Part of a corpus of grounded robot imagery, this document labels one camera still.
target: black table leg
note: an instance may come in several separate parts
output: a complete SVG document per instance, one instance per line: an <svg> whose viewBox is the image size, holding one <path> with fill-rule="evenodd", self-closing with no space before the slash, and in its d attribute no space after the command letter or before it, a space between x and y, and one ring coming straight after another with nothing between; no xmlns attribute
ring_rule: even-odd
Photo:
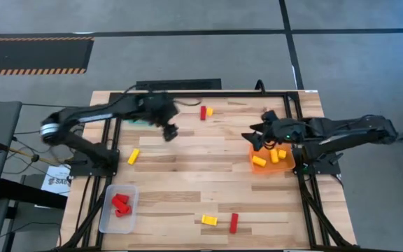
<svg viewBox="0 0 403 252"><path fill-rule="evenodd" d="M64 209L67 197L0 178L0 199L19 200L45 207Z"/></svg>

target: wooden table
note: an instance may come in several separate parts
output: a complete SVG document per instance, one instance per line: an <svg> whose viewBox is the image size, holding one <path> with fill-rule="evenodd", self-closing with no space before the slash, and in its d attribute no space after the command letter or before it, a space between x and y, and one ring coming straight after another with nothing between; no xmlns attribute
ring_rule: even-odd
<svg viewBox="0 0 403 252"><path fill-rule="evenodd" d="M91 105L108 102L110 92L94 92ZM299 91L299 97L304 117L323 116L317 92ZM139 188L136 227L131 234L105 234L102 249L308 248L296 176L291 172L252 174L250 145L241 138L242 132L251 132L249 125L260 122L265 109L285 117L283 99L203 98L202 105L214 109L206 121L199 119L199 106L179 106L180 113L174 118L179 135L169 143L164 142L161 129L122 123L121 162L113 184ZM291 107L295 117L295 107ZM103 122L87 124L83 137L100 142L103 126ZM141 154L130 166L127 159L133 148L139 148ZM64 242L74 232L85 182L86 178L76 178L71 184L62 223ZM91 184L81 220L87 213ZM355 243L340 184L321 175L318 185L326 216L345 239ZM239 214L236 234L229 233L231 213ZM201 224L202 214L218 217L218 225ZM318 220L313 212L312 216L316 240L321 244ZM99 216L93 222L90 245L95 243L98 223Z"/></svg>

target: floor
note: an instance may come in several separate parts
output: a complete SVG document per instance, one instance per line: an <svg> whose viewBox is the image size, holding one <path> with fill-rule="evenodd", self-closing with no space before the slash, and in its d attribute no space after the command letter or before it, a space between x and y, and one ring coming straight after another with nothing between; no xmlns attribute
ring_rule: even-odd
<svg viewBox="0 0 403 252"><path fill-rule="evenodd" d="M280 2L287 7L294 30L287 37L293 38L296 52L288 50L285 34L116 33L287 29ZM105 32L96 38L86 74L0 76L0 101L86 105L93 90L124 90L136 81L221 78L224 89L250 89L261 78L267 89L318 90L328 118L381 114L403 130L403 1L0 0L0 34L70 32ZM37 130L53 111L24 106L17 131ZM20 139L46 148L37 135ZM359 245L403 251L403 143L366 145L344 153L342 179ZM68 153L62 150L60 155ZM5 171L23 167L13 159ZM13 251L50 249L56 241L55 227L40 227L17 234Z"/></svg>

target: clear plastic bin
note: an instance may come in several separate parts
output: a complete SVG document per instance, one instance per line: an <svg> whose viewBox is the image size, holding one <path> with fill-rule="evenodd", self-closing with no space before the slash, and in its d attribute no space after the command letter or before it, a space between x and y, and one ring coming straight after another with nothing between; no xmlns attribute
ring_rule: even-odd
<svg viewBox="0 0 403 252"><path fill-rule="evenodd" d="M129 196L128 204L132 207L132 214L119 218L116 217L116 207L111 204L111 200L116 193ZM113 234L128 234L132 232L136 221L138 198L138 188L134 185L109 185L106 189L99 231Z"/></svg>

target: orange and black striped mat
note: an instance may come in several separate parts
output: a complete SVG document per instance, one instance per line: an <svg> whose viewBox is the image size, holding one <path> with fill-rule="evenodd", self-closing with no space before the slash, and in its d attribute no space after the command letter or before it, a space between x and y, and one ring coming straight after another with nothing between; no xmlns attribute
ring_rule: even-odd
<svg viewBox="0 0 403 252"><path fill-rule="evenodd" d="M0 38L0 75L84 74L93 37Z"/></svg>

